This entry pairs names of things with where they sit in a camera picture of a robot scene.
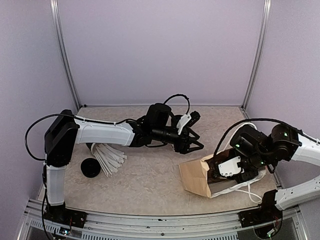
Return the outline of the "brown paper bag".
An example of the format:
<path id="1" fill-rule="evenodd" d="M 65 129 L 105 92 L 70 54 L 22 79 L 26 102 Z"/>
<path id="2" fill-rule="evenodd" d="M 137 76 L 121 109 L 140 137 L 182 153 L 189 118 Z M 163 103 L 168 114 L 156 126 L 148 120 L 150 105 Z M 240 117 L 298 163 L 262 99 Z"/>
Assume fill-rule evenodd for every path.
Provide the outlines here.
<path id="1" fill-rule="evenodd" d="M 263 179 L 267 175 L 267 168 L 258 168 L 258 176 L 246 182 L 236 182 L 235 176 L 218 179 L 217 156 L 223 155 L 228 158 L 240 156 L 238 152 L 231 148 L 231 140 L 225 144 L 224 148 L 216 155 L 210 154 L 205 157 L 196 158 L 178 165 L 183 189 L 209 199 L 232 192 L 248 194 L 251 202 L 261 203 L 263 198 L 251 191 L 251 185 Z"/>

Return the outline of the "bundle of white straws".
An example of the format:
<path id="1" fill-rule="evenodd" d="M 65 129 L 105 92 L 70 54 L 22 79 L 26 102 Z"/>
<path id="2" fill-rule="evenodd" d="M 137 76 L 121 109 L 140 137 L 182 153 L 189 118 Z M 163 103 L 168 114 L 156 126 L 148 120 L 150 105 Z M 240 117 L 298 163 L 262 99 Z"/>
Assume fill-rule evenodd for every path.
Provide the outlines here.
<path id="1" fill-rule="evenodd" d="M 106 143 L 96 143 L 95 153 L 92 155 L 98 160 L 107 178 L 111 178 L 114 173 L 117 173 L 127 159 L 123 151 L 115 149 Z"/>

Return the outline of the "black cup holding straws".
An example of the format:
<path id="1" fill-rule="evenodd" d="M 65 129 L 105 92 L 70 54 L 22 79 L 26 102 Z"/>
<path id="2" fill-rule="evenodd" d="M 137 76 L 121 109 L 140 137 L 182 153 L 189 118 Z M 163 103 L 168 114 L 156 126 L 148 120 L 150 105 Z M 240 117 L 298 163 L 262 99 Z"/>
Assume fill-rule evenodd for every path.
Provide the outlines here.
<path id="1" fill-rule="evenodd" d="M 96 143 L 86 143 L 86 146 L 92 154 L 96 152 Z"/>

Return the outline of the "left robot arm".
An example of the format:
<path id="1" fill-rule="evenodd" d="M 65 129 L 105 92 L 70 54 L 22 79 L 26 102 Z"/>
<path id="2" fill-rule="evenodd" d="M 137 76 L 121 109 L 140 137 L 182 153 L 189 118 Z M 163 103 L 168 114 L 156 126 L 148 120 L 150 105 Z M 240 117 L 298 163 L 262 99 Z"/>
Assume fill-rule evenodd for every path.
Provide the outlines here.
<path id="1" fill-rule="evenodd" d="M 65 205 L 65 171 L 70 163 L 74 146 L 86 144 L 91 152 L 106 150 L 106 176 L 123 164 L 123 154 L 118 154 L 111 145 L 130 148 L 149 147 L 152 141 L 162 146 L 171 144 L 179 154 L 188 154 L 203 149 L 199 135 L 191 127 L 200 119 L 197 111 L 174 115 L 166 103 L 152 104 L 146 115 L 138 119 L 119 122 L 101 121 L 73 115 L 64 110 L 44 135 L 45 182 L 47 211 L 63 223 L 70 218 Z"/>

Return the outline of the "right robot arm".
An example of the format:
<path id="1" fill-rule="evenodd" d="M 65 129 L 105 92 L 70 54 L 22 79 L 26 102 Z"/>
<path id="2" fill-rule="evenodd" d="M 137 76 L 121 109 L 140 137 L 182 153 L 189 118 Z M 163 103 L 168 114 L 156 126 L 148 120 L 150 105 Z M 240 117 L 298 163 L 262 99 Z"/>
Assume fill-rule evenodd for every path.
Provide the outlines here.
<path id="1" fill-rule="evenodd" d="M 269 165 L 275 168 L 282 160 L 320 165 L 319 142 L 284 124 L 274 126 L 268 136 L 244 125 L 231 138 L 230 146 L 244 157 L 242 167 L 245 171 Z M 319 196 L 320 177 L 317 176 L 291 188 L 278 190 L 274 200 L 277 209 L 285 210 Z"/>

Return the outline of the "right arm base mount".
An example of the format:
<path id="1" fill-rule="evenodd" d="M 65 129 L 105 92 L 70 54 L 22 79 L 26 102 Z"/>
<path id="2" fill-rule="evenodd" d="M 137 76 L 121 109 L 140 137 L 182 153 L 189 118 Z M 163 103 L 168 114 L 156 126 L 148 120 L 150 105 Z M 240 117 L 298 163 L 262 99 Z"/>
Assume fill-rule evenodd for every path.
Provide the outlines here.
<path id="1" fill-rule="evenodd" d="M 239 220 L 242 228 L 256 226 L 281 219 L 283 217 L 282 211 L 276 207 L 259 207 L 251 210 L 241 211 Z"/>

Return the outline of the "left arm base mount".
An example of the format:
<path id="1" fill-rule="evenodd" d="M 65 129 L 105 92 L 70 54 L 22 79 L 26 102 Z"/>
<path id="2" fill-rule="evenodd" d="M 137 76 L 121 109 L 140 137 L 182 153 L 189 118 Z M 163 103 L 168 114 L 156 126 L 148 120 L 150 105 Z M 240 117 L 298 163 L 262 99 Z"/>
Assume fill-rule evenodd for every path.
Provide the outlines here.
<path id="1" fill-rule="evenodd" d="M 87 213 L 65 208 L 63 205 L 49 206 L 46 208 L 43 218 L 54 223 L 83 229 L 87 219 Z"/>

